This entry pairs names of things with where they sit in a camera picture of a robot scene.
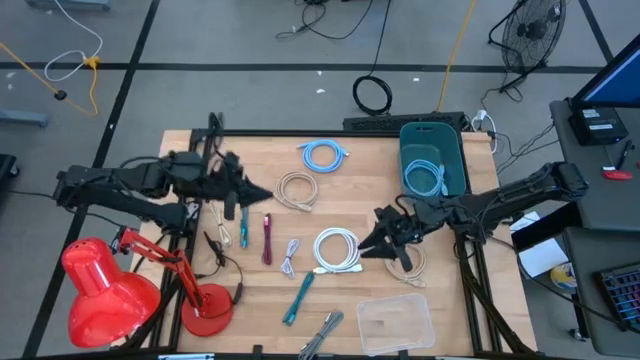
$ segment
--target red desk lamp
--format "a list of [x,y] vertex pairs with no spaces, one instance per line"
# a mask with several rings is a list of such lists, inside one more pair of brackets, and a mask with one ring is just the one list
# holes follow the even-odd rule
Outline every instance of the red desk lamp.
[[[133,251],[178,273],[187,293],[182,322],[192,334],[214,335],[231,321],[229,292],[219,285],[199,286],[182,250],[170,253],[125,229],[118,251]],[[160,303],[155,285],[138,274],[122,272],[101,239],[75,241],[64,251],[62,265],[78,290],[69,314],[69,336],[78,347],[103,346],[130,334]]]

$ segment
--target keyboard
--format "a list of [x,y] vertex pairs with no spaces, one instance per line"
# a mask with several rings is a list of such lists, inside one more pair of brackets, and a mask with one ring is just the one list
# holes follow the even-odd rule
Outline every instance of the keyboard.
[[400,133],[400,129],[411,122],[443,122],[450,125],[459,134],[470,129],[464,112],[393,115],[346,118],[342,121],[344,130],[351,131],[386,131]]
[[593,275],[605,302],[618,321],[640,330],[640,263]]

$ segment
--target yellow cable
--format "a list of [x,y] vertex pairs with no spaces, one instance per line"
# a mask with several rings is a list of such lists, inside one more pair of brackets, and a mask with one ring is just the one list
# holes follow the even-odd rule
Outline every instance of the yellow cable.
[[[20,59],[18,57],[18,55],[16,55],[13,51],[11,51],[11,49],[9,49],[3,42],[0,41],[0,48],[2,48],[4,51],[6,51],[7,54],[9,54],[9,56],[11,56],[11,58],[13,58],[13,60],[15,60],[18,64],[20,64],[23,68],[25,68],[25,70],[27,70],[28,72],[31,73],[31,75],[33,75],[36,79],[40,80],[40,82],[47,87],[47,89],[49,89],[52,93],[57,94],[59,92],[58,89],[56,89],[53,85],[49,84],[49,82],[47,82],[45,79],[43,79],[40,75],[38,75],[38,73],[36,73],[29,65],[27,65],[24,61],[22,61],[22,59]],[[96,116],[98,115],[98,105],[96,104],[96,101],[94,99],[94,91],[95,91],[95,87],[96,84],[98,83],[98,62],[100,61],[100,58],[97,56],[88,58],[84,61],[84,64],[89,66],[90,68],[93,69],[93,82],[91,84],[91,88],[89,89],[89,99],[91,100],[91,104],[93,105],[93,112],[88,111],[84,108],[82,108],[81,106],[77,105],[76,103],[74,103],[69,97],[66,97],[64,99],[64,101],[71,105],[73,108],[75,108],[76,110],[88,115],[88,116]]]
[[476,6],[476,0],[471,0],[471,4],[469,5],[469,10],[467,10],[467,15],[464,18],[464,23],[462,24],[462,28],[460,29],[460,33],[458,34],[458,38],[456,39],[456,44],[453,46],[453,51],[449,56],[449,62],[447,63],[447,71],[444,73],[444,80],[442,81],[442,90],[440,91],[440,100],[438,101],[438,106],[436,107],[436,111],[440,111],[440,107],[442,107],[442,103],[444,102],[444,95],[447,92],[447,81],[449,81],[449,70],[451,70],[451,65],[453,64],[453,60],[456,58],[456,53],[458,52],[458,46],[460,45],[460,40],[462,40],[462,36],[464,32],[467,30],[467,25],[469,24],[469,19],[471,19],[471,13],[473,12],[473,8]]

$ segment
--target white paper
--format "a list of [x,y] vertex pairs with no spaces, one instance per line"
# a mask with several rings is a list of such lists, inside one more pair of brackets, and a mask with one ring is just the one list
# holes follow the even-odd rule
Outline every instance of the white paper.
[[[525,228],[538,220],[540,220],[538,213],[535,211],[530,212],[511,225],[511,232],[513,233],[514,231]],[[534,277],[569,261],[554,238],[522,251],[518,256],[520,256],[522,266],[527,270],[529,275]]]

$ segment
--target monitor screen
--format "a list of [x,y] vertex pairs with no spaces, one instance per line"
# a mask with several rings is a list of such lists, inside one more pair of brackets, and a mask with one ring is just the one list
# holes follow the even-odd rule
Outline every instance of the monitor screen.
[[619,66],[605,74],[582,100],[640,107],[640,48],[636,48]]

